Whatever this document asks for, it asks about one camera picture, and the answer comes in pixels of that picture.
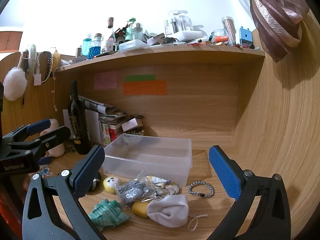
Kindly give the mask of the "green knit cloth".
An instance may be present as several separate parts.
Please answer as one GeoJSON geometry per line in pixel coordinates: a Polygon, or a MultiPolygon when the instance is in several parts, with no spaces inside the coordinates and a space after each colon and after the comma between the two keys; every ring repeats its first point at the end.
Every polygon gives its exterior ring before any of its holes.
{"type": "Polygon", "coordinates": [[[108,199],[95,205],[88,217],[99,231],[103,231],[104,228],[114,228],[131,219],[122,211],[121,205],[116,200],[109,201],[108,199]]]}

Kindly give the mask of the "yellow doll head toy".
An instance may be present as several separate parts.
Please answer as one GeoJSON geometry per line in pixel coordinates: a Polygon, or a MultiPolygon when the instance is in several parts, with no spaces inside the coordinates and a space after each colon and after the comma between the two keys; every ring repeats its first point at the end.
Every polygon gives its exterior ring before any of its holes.
{"type": "Polygon", "coordinates": [[[117,177],[107,177],[103,181],[105,190],[109,193],[115,194],[117,187],[121,184],[121,181],[117,177]]]}

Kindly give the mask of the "silver scrunchie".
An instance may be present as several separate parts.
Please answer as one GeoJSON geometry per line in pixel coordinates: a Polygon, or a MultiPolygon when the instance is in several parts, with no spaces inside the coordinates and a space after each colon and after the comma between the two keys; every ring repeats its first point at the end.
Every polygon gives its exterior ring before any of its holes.
{"type": "Polygon", "coordinates": [[[124,204],[131,204],[155,194],[155,186],[146,178],[144,171],[133,180],[116,187],[116,194],[124,204]]]}

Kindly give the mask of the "yellow sponge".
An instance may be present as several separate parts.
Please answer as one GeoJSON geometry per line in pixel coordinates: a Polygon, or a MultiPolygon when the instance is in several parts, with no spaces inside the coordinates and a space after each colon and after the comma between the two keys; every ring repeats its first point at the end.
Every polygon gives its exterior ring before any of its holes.
{"type": "Polygon", "coordinates": [[[137,215],[138,217],[148,218],[147,207],[150,201],[143,202],[137,201],[132,206],[132,213],[137,215]]]}

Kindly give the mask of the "white cloth pouch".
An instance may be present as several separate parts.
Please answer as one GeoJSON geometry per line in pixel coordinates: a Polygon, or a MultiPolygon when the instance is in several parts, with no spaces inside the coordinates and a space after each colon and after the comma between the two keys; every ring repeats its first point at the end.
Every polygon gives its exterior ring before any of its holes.
{"type": "Polygon", "coordinates": [[[208,216],[190,215],[189,203],[184,194],[154,199],[147,205],[146,213],[151,220],[167,228],[180,228],[187,224],[188,218],[191,218],[188,224],[188,230],[191,232],[196,230],[200,218],[208,216]]]}

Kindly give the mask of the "floral fabric scrunchie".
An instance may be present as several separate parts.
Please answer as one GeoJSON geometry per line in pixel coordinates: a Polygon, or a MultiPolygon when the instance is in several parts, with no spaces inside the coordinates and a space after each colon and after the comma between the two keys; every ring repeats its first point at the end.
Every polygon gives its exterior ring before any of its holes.
{"type": "Polygon", "coordinates": [[[175,195],[180,193],[180,187],[172,180],[166,180],[156,176],[146,176],[145,181],[150,182],[160,195],[175,195]]]}

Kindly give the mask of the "pink ceramic mug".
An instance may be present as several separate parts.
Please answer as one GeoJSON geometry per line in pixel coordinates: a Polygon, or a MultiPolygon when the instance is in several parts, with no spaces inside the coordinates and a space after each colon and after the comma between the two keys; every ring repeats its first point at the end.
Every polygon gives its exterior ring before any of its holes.
{"type": "Polygon", "coordinates": [[[41,131],[40,136],[49,135],[47,155],[53,158],[61,157],[65,153],[65,147],[61,140],[60,133],[62,129],[56,119],[49,119],[50,127],[41,131]]]}

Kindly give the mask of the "dark wine bottle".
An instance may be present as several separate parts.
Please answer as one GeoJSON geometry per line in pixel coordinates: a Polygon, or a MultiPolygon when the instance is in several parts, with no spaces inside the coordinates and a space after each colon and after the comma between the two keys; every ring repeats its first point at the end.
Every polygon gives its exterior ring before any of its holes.
{"type": "Polygon", "coordinates": [[[71,100],[68,105],[68,116],[75,148],[80,155],[86,155],[91,150],[91,141],[87,128],[85,108],[79,100],[78,83],[76,80],[71,81],[71,100]]]}

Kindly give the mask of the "white fluffy pompom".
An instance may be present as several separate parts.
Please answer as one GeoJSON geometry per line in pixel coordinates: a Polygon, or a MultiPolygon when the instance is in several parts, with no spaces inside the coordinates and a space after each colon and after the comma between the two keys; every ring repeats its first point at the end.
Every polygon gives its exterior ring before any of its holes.
{"type": "Polygon", "coordinates": [[[4,86],[4,97],[9,101],[15,101],[22,97],[28,81],[25,77],[25,72],[20,67],[13,67],[6,74],[3,86],[4,86]]]}

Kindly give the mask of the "stack of newspapers and books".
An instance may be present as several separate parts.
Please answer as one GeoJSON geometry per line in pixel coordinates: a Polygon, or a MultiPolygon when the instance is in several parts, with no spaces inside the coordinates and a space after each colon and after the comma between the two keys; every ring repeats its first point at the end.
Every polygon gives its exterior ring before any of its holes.
{"type": "Polygon", "coordinates": [[[127,120],[127,113],[111,105],[79,96],[86,114],[91,143],[108,145],[123,132],[121,124],[127,120]]]}

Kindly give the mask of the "black patterned headband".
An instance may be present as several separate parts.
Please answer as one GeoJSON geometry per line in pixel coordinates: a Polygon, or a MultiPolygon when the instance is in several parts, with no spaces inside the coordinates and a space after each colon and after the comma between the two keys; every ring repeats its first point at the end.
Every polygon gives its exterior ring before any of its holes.
{"type": "Polygon", "coordinates": [[[40,54],[40,73],[41,73],[41,81],[45,82],[47,78],[50,76],[52,71],[52,54],[49,51],[43,51],[40,54]]]}

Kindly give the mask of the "clear plastic storage bin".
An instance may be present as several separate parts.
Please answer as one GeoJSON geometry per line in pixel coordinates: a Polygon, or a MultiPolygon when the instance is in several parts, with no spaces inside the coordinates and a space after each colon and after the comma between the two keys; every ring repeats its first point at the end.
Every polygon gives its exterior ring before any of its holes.
{"type": "Polygon", "coordinates": [[[190,139],[123,133],[104,151],[103,171],[125,178],[136,178],[143,171],[146,176],[172,180],[185,186],[192,168],[190,139]]]}

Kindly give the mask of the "pink sticky note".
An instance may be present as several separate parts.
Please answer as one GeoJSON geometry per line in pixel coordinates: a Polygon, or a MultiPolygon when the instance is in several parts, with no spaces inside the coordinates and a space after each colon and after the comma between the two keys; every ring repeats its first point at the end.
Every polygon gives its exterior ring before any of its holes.
{"type": "Polygon", "coordinates": [[[95,90],[108,90],[117,89],[117,71],[109,71],[98,73],[94,75],[94,89],[95,90]]]}

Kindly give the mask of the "small white cardboard box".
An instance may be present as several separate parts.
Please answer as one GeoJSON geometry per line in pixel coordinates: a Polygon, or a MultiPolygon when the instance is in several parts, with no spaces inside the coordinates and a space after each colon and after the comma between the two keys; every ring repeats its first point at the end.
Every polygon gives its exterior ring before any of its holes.
{"type": "Polygon", "coordinates": [[[127,132],[127,131],[130,131],[133,129],[143,127],[143,123],[142,123],[142,120],[140,120],[138,118],[133,118],[133,119],[128,120],[127,122],[124,122],[123,124],[121,124],[121,127],[123,129],[123,132],[127,132]]]}

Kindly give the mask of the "blue dotted bottle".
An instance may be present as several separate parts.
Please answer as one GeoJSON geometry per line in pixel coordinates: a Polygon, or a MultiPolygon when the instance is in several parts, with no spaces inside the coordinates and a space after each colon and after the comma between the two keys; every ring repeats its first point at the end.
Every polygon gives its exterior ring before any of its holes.
{"type": "Polygon", "coordinates": [[[89,47],[89,52],[88,52],[89,59],[93,59],[95,56],[101,53],[101,39],[102,39],[101,33],[96,33],[94,35],[94,38],[91,41],[90,47],[89,47]]]}

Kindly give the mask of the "orange sticky note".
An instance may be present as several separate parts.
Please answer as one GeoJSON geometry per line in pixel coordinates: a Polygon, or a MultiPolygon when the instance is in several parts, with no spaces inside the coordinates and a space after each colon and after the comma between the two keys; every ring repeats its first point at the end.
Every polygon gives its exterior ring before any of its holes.
{"type": "Polygon", "coordinates": [[[123,94],[167,95],[167,82],[164,80],[124,82],[123,94]]]}

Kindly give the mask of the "green sticky note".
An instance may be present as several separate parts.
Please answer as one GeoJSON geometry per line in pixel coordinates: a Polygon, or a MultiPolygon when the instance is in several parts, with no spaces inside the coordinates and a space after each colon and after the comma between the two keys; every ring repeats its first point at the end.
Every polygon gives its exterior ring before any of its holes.
{"type": "Polygon", "coordinates": [[[125,82],[155,81],[155,80],[156,80],[156,76],[154,74],[125,76],[125,82]]]}

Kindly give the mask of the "clear rectangular shelf container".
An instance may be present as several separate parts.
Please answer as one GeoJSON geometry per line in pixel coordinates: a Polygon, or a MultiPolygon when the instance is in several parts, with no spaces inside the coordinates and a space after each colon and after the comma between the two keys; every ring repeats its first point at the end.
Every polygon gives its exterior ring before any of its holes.
{"type": "Polygon", "coordinates": [[[148,48],[150,48],[150,46],[141,40],[131,40],[131,41],[121,43],[119,45],[120,52],[137,50],[137,49],[148,49],[148,48]]]}

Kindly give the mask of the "blue pencil sharpener box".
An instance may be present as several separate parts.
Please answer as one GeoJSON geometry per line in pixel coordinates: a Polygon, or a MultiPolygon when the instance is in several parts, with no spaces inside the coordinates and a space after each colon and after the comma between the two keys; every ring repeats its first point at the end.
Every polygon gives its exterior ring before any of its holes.
{"type": "Polygon", "coordinates": [[[248,46],[253,45],[253,38],[252,38],[251,31],[248,28],[245,29],[243,26],[241,26],[239,29],[239,40],[240,40],[240,45],[244,45],[244,44],[248,46]]]}

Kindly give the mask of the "white flat box on shelf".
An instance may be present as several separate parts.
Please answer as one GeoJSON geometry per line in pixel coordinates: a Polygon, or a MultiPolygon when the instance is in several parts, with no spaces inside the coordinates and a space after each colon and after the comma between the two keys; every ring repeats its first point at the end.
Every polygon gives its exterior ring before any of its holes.
{"type": "Polygon", "coordinates": [[[185,42],[195,40],[197,38],[202,38],[204,37],[204,35],[201,31],[184,30],[172,34],[172,37],[180,42],[185,42]]]}

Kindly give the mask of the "clear cylinder jar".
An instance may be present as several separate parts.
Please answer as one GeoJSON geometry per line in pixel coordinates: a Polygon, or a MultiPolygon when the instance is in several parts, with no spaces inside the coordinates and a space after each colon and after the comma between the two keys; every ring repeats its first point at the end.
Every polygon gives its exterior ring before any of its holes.
{"type": "Polygon", "coordinates": [[[229,37],[229,45],[233,46],[236,44],[236,29],[234,20],[232,17],[225,16],[221,19],[223,28],[227,31],[229,37]]]}

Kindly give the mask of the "pink hanging fabric bag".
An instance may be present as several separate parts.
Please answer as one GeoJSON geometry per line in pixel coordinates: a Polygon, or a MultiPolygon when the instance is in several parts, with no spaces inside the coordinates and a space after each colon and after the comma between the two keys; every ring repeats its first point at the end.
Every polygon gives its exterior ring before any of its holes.
{"type": "Polygon", "coordinates": [[[250,12],[261,45],[274,62],[299,46],[300,24],[309,10],[305,0],[250,0],[250,12]]]}

